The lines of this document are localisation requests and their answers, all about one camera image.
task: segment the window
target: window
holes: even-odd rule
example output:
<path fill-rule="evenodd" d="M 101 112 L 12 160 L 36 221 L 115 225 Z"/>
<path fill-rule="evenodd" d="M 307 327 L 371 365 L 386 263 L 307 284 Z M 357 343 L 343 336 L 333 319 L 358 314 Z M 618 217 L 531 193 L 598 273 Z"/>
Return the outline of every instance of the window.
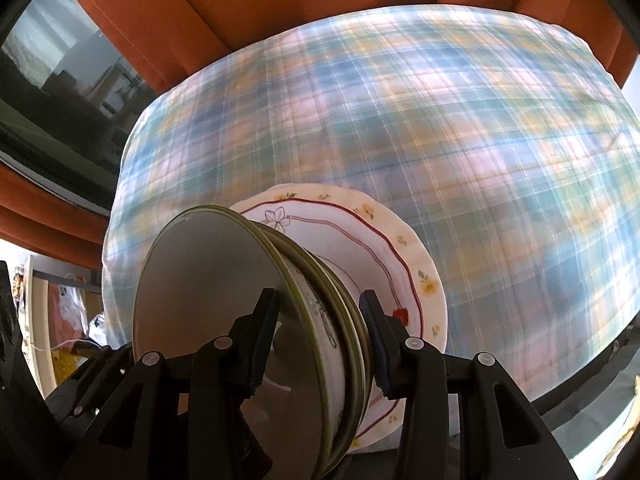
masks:
<path fill-rule="evenodd" d="M 127 137 L 155 98 L 76 0 L 32 0 L 0 48 L 0 152 L 110 209 Z"/>

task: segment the plaid fabric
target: plaid fabric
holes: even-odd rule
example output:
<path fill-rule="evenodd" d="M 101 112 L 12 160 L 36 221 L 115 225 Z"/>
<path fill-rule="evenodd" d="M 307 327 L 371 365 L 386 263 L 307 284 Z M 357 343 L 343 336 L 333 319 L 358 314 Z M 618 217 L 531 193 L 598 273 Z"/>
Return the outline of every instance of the plaid fabric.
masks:
<path fill-rule="evenodd" d="M 639 126 L 587 44 L 516 14 L 392 7 L 246 47 L 129 138 L 103 254 L 110 343 L 131 338 L 171 218 L 322 182 L 411 225 L 442 278 L 447 351 L 492 352 L 537 397 L 640 309 Z"/>

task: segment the plate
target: plate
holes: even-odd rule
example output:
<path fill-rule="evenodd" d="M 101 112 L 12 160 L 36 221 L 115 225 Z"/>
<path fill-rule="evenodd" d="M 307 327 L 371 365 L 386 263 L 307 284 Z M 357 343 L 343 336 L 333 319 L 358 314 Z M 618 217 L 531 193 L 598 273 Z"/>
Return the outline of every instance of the plate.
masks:
<path fill-rule="evenodd" d="M 352 312 L 345 306 L 342 296 L 325 273 L 321 262 L 281 232 L 264 224 L 258 225 L 264 230 L 274 247 L 303 271 L 313 287 L 321 293 L 325 304 L 333 307 L 332 314 L 336 317 L 335 324 L 340 327 L 340 334 L 344 337 L 344 362 L 348 365 L 348 378 L 350 378 L 347 384 L 350 384 L 351 388 L 346 390 L 340 426 L 334 438 L 328 465 L 322 473 L 322 476 L 325 476 L 340 462 L 353 442 L 366 410 L 372 373 L 367 373 L 361 339 L 358 335 L 358 328 L 352 319 Z"/>
<path fill-rule="evenodd" d="M 364 366 L 364 371 L 365 371 L 365 384 L 369 385 L 369 391 L 367 393 L 367 400 L 368 400 L 368 395 L 370 394 L 370 388 L 373 385 L 374 369 L 373 369 L 373 355 L 371 354 L 371 342 L 369 341 L 369 332 L 367 331 L 367 325 L 364 321 L 364 318 L 362 317 L 362 313 L 359 307 L 356 305 L 352 295 L 344 286 L 344 284 L 341 282 L 341 280 L 338 279 L 335 273 L 322 260 L 320 260 L 319 258 L 316 258 L 311 253 L 308 253 L 308 254 L 318 263 L 318 265 L 320 265 L 320 267 L 322 268 L 322 271 L 325 273 L 329 281 L 337 289 L 345 309 L 351 315 L 351 320 L 353 322 L 356 335 L 358 336 L 360 348 L 362 349 L 361 350 L 362 354 L 360 357 L 362 359 L 362 364 Z"/>
<path fill-rule="evenodd" d="M 298 290 L 302 293 L 306 312 L 309 314 L 308 317 L 303 317 L 303 320 L 306 321 L 306 319 L 310 318 L 311 323 L 307 327 L 307 330 L 314 334 L 316 344 L 320 350 L 319 365 L 324 373 L 326 385 L 329 424 L 328 435 L 330 438 L 330 441 L 326 443 L 326 448 L 331 449 L 344 410 L 346 378 L 342 358 L 343 344 L 338 331 L 335 329 L 334 321 L 327 312 L 328 307 L 324 304 L 324 298 L 321 299 L 321 297 L 316 294 L 315 289 L 311 283 L 308 282 L 302 270 L 294 265 L 286 256 L 282 255 L 282 259 L 289 268 L 289 272 L 293 276 Z"/>
<path fill-rule="evenodd" d="M 401 319 L 409 335 L 444 350 L 447 305 L 433 260 L 415 232 L 370 196 L 323 184 L 283 184 L 232 209 L 320 258 L 356 302 L 361 291 L 372 288 L 383 310 Z M 388 400 L 374 387 L 352 448 L 391 434 L 403 414 L 404 400 Z"/>
<path fill-rule="evenodd" d="M 255 224 L 216 206 L 189 209 L 167 224 L 136 292 L 134 355 L 195 352 L 252 312 L 264 287 L 279 293 L 281 324 L 267 360 L 268 380 L 242 404 L 242 413 L 273 459 L 266 478 L 317 478 L 332 444 L 319 345 L 292 275 Z"/>

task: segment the cable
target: cable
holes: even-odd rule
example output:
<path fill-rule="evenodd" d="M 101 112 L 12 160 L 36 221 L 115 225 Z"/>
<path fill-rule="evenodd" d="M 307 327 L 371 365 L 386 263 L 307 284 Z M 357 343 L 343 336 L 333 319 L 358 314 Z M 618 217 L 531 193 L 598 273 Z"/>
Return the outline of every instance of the cable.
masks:
<path fill-rule="evenodd" d="M 98 348 L 102 348 L 100 345 L 98 345 L 97 342 L 92 341 L 91 339 L 67 339 L 66 341 L 63 341 L 62 343 L 60 343 L 59 345 L 52 346 L 51 348 L 38 348 L 33 343 L 30 343 L 30 345 L 33 346 L 38 352 L 49 352 L 51 350 L 56 350 L 56 349 L 60 348 L 61 346 L 66 345 L 67 343 L 75 343 L 77 341 L 84 341 L 85 343 L 91 343 L 92 345 L 95 345 Z"/>

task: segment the white plate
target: white plate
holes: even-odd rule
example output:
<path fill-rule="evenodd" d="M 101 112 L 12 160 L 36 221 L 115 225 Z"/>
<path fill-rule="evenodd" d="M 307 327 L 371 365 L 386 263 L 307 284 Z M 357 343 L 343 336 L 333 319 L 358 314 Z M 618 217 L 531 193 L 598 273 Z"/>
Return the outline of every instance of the white plate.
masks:
<path fill-rule="evenodd" d="M 232 209 L 322 258 L 356 302 L 372 288 L 385 313 L 399 317 L 409 335 L 444 350 L 447 304 L 433 260 L 415 232 L 370 196 L 323 184 L 283 184 Z M 387 400 L 374 386 L 352 449 L 391 434 L 403 413 L 403 400 Z"/>

